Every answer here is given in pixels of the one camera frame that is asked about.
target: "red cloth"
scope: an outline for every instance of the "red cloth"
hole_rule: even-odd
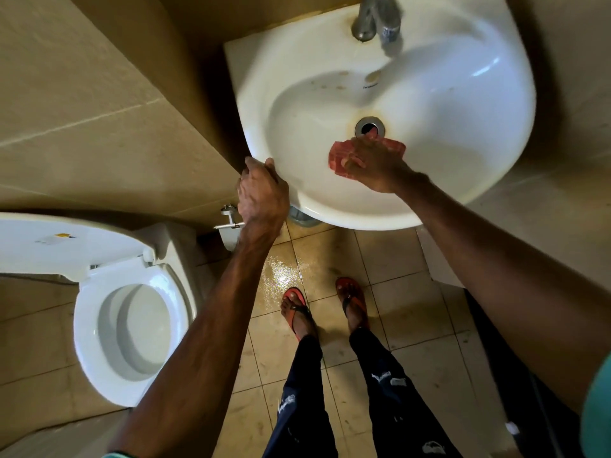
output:
[[[403,158],[403,154],[405,153],[405,145],[403,143],[378,136],[377,129],[370,130],[365,137],[370,138],[371,140],[378,140],[384,146],[386,146],[391,153],[397,153],[399,157]],[[361,167],[365,166],[363,161],[356,157],[354,152],[355,148],[352,145],[351,140],[333,143],[333,146],[331,146],[331,150],[329,151],[329,168],[332,169],[336,175],[354,180],[355,177],[350,175],[346,169],[341,166],[341,161],[348,158],[350,155],[352,155],[351,159],[358,163]]]

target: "sink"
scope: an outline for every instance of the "sink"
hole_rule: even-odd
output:
[[[327,167],[334,141],[363,117],[407,145],[404,160],[461,203],[496,183],[523,151],[535,115],[529,62],[505,0],[398,0],[401,38],[361,43],[358,6],[225,44],[252,155],[276,160],[291,203],[333,225],[419,225],[396,196]]]

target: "shirt sleeve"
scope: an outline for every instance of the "shirt sleeve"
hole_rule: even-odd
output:
[[[581,448],[586,458],[611,457],[611,354],[598,370],[585,399]]]

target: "red flip-flop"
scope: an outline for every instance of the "red flip-flop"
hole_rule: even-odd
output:
[[[290,296],[291,292],[294,292],[295,294],[297,294],[297,298],[301,302],[301,305],[295,305],[294,303],[291,303],[287,321],[288,321],[288,325],[291,327],[291,330],[293,330],[295,337],[297,338],[298,341],[300,341],[301,338],[297,336],[297,333],[295,333],[295,330],[293,329],[293,320],[295,318],[295,312],[298,311],[298,312],[303,313],[305,317],[314,324],[315,328],[316,328],[316,323],[314,323],[312,312],[310,312],[310,309],[307,307],[306,299],[299,288],[288,288],[286,291],[284,291],[284,294],[282,294],[282,300],[284,300],[285,297]]]
[[[357,283],[356,280],[347,277],[338,278],[335,281],[335,292],[337,292],[337,297],[340,296],[339,287],[341,286],[343,289],[346,289],[348,284],[352,284],[355,287],[356,292],[355,294],[349,293],[346,298],[341,301],[341,308],[344,310],[344,314],[346,313],[346,308],[348,307],[348,304],[350,302],[354,302],[365,313],[365,316],[367,316],[367,304],[365,303],[365,294],[363,294],[363,289],[361,288],[361,285]],[[365,321],[363,322],[362,326],[363,328],[370,329],[369,318],[365,318]]]

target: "faucet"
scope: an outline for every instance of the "faucet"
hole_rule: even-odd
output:
[[[382,45],[399,38],[401,9],[397,0],[361,0],[359,15],[352,24],[352,35],[359,41],[380,36]]]

